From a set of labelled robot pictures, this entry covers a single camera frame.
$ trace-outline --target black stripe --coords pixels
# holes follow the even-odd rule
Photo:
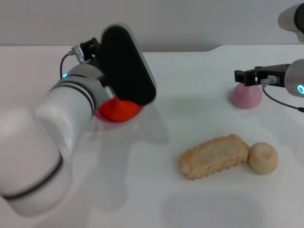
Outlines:
[[[82,91],[81,89],[79,89],[79,88],[76,87],[76,86],[69,85],[69,84],[65,84],[65,83],[57,84],[57,85],[55,85],[52,89],[55,89],[55,88],[58,88],[58,87],[69,87],[69,88],[75,89],[75,90],[77,90],[78,92],[80,92],[83,96],[86,97],[86,99],[87,99],[88,102],[90,103],[92,115],[94,115],[95,109],[94,109],[92,100],[89,98],[89,96],[88,96],[84,91]]]
[[[30,189],[28,189],[26,191],[23,191],[23,192],[18,193],[18,194],[5,194],[5,195],[2,195],[2,197],[6,200],[17,200],[21,197],[24,197],[26,195],[29,195],[29,194],[33,193],[34,191],[40,189],[43,185],[47,184],[48,181],[51,180],[52,177],[54,177],[55,174],[57,174],[59,169],[62,167],[63,157],[62,157],[61,153],[59,153],[59,154],[60,154],[60,158],[59,158],[58,164],[52,170],[52,172],[48,176],[46,176],[42,181],[40,181],[38,184],[35,184],[33,187],[31,187]]]
[[[86,87],[84,84],[82,84],[82,83],[80,83],[80,82],[77,82],[77,81],[70,81],[68,78],[65,79],[62,83],[60,83],[60,85],[61,85],[61,84],[64,84],[64,83],[72,83],[72,84],[75,84],[75,85],[77,85],[77,86],[83,88],[83,89],[91,96],[91,98],[92,98],[92,100],[93,100],[94,107],[95,107],[95,108],[99,108],[99,107],[96,107],[96,101],[95,101],[95,98],[94,98],[93,94],[91,93],[91,91],[89,90],[89,88]]]
[[[75,77],[84,77],[84,78],[86,78],[86,76],[80,75],[80,74],[67,74],[67,76],[68,76],[68,77],[70,77],[70,76],[75,76]]]

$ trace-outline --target dough ball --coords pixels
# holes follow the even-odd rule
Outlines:
[[[277,167],[277,153],[273,146],[258,142],[249,150],[248,165],[258,174],[270,174]]]
[[[262,91],[257,85],[244,86],[240,83],[232,91],[231,99],[237,107],[254,108],[262,101]]]

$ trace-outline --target black cable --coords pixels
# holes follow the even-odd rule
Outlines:
[[[65,61],[66,57],[68,57],[68,54],[65,54],[65,56],[62,57],[62,60],[60,62],[60,79],[62,79],[62,65],[63,65],[63,62]]]
[[[299,110],[299,109],[301,108],[301,107],[297,108],[297,107],[295,107],[295,106],[288,105],[288,104],[285,104],[285,103],[283,103],[283,102],[280,102],[280,101],[274,99],[273,97],[271,97],[271,96],[265,91],[265,89],[262,89],[262,90],[263,90],[264,94],[265,94],[266,96],[268,96],[271,100],[273,100],[273,101],[275,101],[275,102],[277,102],[277,103],[279,103],[279,104],[281,104],[281,105],[284,105],[284,106],[287,106],[287,107],[290,107],[290,108],[294,108],[294,109],[297,109],[297,110]]]

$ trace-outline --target blue indicator light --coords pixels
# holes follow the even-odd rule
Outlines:
[[[304,94],[304,86],[303,86],[303,85],[298,85],[298,91],[299,91],[301,94]]]

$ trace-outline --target orange ball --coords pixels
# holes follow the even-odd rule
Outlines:
[[[122,101],[118,97],[104,102],[98,113],[113,122],[124,122],[132,119],[141,110],[141,106],[131,101]]]

